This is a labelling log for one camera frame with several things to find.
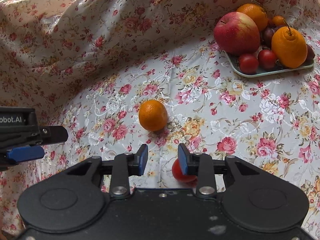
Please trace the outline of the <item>red tomato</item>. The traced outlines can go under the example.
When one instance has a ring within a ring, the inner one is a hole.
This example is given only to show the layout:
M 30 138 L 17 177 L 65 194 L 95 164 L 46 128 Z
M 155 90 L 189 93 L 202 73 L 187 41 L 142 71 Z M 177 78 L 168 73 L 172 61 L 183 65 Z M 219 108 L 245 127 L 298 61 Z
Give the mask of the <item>red tomato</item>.
M 197 176 L 189 176 L 182 173 L 178 159 L 174 161 L 171 171 L 173 177 L 181 183 L 191 183 L 197 179 Z

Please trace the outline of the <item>large red apple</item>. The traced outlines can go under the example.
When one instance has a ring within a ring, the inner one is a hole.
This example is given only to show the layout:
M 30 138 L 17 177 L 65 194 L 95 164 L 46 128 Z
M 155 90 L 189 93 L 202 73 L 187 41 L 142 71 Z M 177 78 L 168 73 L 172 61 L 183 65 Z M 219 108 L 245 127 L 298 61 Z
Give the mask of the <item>large red apple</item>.
M 260 32 L 256 23 L 242 12 L 229 12 L 216 24 L 215 42 L 225 52 L 240 56 L 253 54 L 260 46 Z

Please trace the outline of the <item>floral tablecloth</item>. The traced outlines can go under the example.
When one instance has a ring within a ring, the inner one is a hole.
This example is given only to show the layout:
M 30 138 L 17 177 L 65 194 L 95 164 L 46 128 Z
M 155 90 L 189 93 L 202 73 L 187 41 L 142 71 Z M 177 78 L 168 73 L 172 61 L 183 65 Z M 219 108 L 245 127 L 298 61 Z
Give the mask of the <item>floral tablecloth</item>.
M 304 229 L 319 238 L 319 57 L 311 70 L 246 79 L 213 38 L 216 22 L 256 1 L 283 16 L 319 54 L 319 0 L 6 0 L 1 2 L 1 105 L 32 107 L 69 139 L 1 173 L 1 226 L 17 235 L 20 194 L 93 155 L 149 147 L 131 187 L 180 187 L 177 147 L 214 159 L 234 154 L 300 187 Z M 168 114 L 157 132 L 143 102 Z

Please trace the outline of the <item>red tomato tray front-right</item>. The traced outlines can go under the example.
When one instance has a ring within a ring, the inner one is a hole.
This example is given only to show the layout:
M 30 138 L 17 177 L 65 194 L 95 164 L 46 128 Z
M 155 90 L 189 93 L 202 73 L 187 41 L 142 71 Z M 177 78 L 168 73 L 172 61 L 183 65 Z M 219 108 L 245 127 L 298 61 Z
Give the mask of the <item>red tomato tray front-right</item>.
M 276 54 L 269 49 L 263 49 L 258 54 L 259 66 L 266 71 L 274 69 L 277 60 Z

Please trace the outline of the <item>dark plum tray right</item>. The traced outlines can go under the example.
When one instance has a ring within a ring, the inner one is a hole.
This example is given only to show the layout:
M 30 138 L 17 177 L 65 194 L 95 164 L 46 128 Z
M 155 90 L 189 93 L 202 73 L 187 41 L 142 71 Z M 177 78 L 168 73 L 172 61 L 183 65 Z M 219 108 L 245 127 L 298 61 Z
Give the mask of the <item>dark plum tray right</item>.
M 312 61 L 315 57 L 315 53 L 310 45 L 307 45 L 308 53 L 306 57 L 306 61 Z

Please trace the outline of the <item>large orange with stem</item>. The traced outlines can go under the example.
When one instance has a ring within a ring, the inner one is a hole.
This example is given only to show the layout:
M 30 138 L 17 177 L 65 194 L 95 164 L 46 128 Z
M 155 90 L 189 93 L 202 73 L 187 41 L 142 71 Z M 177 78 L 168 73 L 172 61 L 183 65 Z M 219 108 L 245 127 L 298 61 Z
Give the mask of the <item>large orange with stem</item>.
M 284 24 L 272 36 L 271 50 L 284 67 L 295 69 L 305 62 L 308 48 L 302 34 L 286 21 Z

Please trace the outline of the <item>red tomato tray front-left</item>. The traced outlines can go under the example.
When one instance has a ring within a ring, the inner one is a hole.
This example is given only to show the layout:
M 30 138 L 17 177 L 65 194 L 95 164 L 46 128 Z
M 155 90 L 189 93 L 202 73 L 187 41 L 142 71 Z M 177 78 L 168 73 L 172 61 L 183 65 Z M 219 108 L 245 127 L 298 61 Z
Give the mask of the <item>red tomato tray front-left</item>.
M 252 75 L 257 72 L 259 67 L 258 59 L 252 54 L 244 54 L 238 58 L 239 68 L 242 73 Z

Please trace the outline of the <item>small mandarin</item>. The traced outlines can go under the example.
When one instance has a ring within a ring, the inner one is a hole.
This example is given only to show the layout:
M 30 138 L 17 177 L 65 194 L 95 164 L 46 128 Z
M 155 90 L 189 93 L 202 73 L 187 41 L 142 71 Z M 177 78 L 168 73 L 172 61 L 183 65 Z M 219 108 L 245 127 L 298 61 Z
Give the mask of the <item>small mandarin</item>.
M 167 110 L 157 100 L 143 102 L 140 106 L 138 117 L 140 125 L 150 132 L 160 131 L 168 121 Z
M 286 25 L 285 18 L 283 18 L 283 16 L 280 16 L 280 15 L 274 16 L 272 18 L 272 23 L 273 23 L 273 26 L 275 26 L 275 27 L 280 27 L 280 26 Z

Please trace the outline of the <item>rear orange with stem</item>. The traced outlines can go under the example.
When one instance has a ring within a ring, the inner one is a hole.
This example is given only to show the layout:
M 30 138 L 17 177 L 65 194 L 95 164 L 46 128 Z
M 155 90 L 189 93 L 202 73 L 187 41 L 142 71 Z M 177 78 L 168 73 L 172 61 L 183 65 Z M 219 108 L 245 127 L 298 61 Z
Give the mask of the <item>rear orange with stem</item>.
M 268 18 L 265 10 L 253 3 L 244 4 L 236 10 L 249 16 L 257 25 L 260 32 L 262 32 L 268 25 Z

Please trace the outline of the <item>purple plum tray rear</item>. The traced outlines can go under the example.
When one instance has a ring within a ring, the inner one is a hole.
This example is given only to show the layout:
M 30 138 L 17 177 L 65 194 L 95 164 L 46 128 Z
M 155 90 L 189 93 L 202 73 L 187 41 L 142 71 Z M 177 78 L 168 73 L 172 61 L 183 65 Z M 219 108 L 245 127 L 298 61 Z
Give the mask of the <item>purple plum tray rear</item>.
M 274 36 L 274 29 L 267 27 L 262 32 L 263 44 L 268 48 L 271 48 L 272 37 Z

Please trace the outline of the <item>light green rectangular tray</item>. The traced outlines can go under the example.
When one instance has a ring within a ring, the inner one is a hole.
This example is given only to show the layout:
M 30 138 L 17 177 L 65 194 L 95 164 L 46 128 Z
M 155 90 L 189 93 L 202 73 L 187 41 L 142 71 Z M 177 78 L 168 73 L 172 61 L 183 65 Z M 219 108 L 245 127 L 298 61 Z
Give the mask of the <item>light green rectangular tray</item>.
M 269 76 L 269 75 L 276 75 L 276 74 L 282 74 L 286 72 L 292 72 L 292 71 L 298 71 L 298 70 L 310 70 L 313 68 L 315 61 L 310 60 L 310 61 L 305 61 L 301 66 L 298 68 L 292 69 L 292 68 L 287 68 L 284 67 L 282 64 L 279 62 L 276 63 L 276 67 L 273 68 L 272 70 L 264 70 L 261 67 L 258 67 L 257 71 L 255 74 L 245 74 L 240 70 L 240 63 L 238 60 L 238 56 L 232 55 L 230 53 L 225 52 L 226 58 L 229 61 L 231 68 L 233 72 L 236 74 L 242 76 L 242 77 L 247 77 L 247 78 L 258 78 L 258 77 L 263 77 L 263 76 Z

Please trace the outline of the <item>small mandarin on tray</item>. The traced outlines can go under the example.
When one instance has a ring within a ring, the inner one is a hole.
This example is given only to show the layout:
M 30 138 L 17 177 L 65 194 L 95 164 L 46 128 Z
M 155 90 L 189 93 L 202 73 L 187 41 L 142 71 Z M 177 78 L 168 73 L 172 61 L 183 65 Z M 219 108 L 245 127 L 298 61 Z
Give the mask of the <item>small mandarin on tray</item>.
M 273 26 L 275 26 L 275 27 L 280 27 L 280 26 L 286 25 L 285 18 L 283 18 L 283 16 L 280 16 L 280 15 L 274 16 L 272 18 L 272 23 L 273 23 Z

